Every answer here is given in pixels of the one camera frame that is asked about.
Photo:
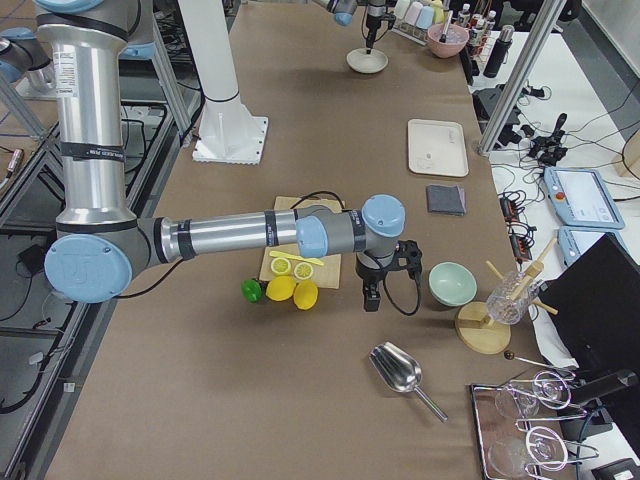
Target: black bottle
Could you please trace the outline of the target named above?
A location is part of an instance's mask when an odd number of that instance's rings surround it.
[[[496,40],[487,61],[486,67],[484,67],[484,76],[489,78],[495,78],[498,75],[498,71],[504,62],[504,57],[507,55],[507,51],[511,46],[511,38],[515,29],[511,25],[505,25],[502,27],[500,36]]]

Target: chair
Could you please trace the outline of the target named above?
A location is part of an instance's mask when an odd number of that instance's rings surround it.
[[[542,7],[543,0],[509,0],[511,8],[522,12],[520,20],[514,23],[514,27],[519,32],[528,32],[535,21],[537,13]],[[582,0],[567,0],[559,20],[569,22],[578,18],[582,9]]]

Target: pink bowl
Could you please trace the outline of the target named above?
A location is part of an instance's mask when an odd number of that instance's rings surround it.
[[[440,58],[449,58],[457,55],[469,41],[469,31],[460,25],[450,25],[449,32],[447,33],[447,39],[452,36],[459,39],[458,42],[441,43],[438,40],[442,34],[444,25],[442,23],[436,23],[431,25],[427,30],[427,45],[431,52]]]

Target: light blue joint cover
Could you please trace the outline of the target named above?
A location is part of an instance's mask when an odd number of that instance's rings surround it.
[[[8,28],[7,30],[0,32],[0,37],[4,37],[7,40],[35,40],[35,34],[27,27],[15,27]]]
[[[353,20],[353,15],[346,12],[336,13],[333,16],[333,19],[336,21],[338,25],[341,25],[343,27],[348,27],[349,25],[351,25],[351,20]]]
[[[364,223],[381,237],[399,237],[404,230],[404,205],[391,195],[375,195],[362,207]]]
[[[0,61],[0,75],[4,77],[7,83],[17,82],[18,80],[20,80],[20,77],[22,77],[22,73],[20,73],[20,70],[18,70],[13,65],[3,61]]]
[[[155,43],[141,43],[140,45],[129,45],[120,54],[120,58],[122,60],[151,60],[155,54]]]
[[[307,258],[321,258],[329,251],[329,239],[322,222],[314,216],[296,221],[296,237],[300,255]]]
[[[113,243],[95,235],[73,234],[51,246],[44,261],[53,287],[72,300],[100,303],[131,283],[131,263]]]
[[[82,13],[97,7],[104,0],[33,0],[33,3],[52,13]]]

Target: white tray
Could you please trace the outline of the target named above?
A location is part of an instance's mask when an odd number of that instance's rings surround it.
[[[462,125],[409,120],[409,170],[427,175],[464,177],[469,173]]]

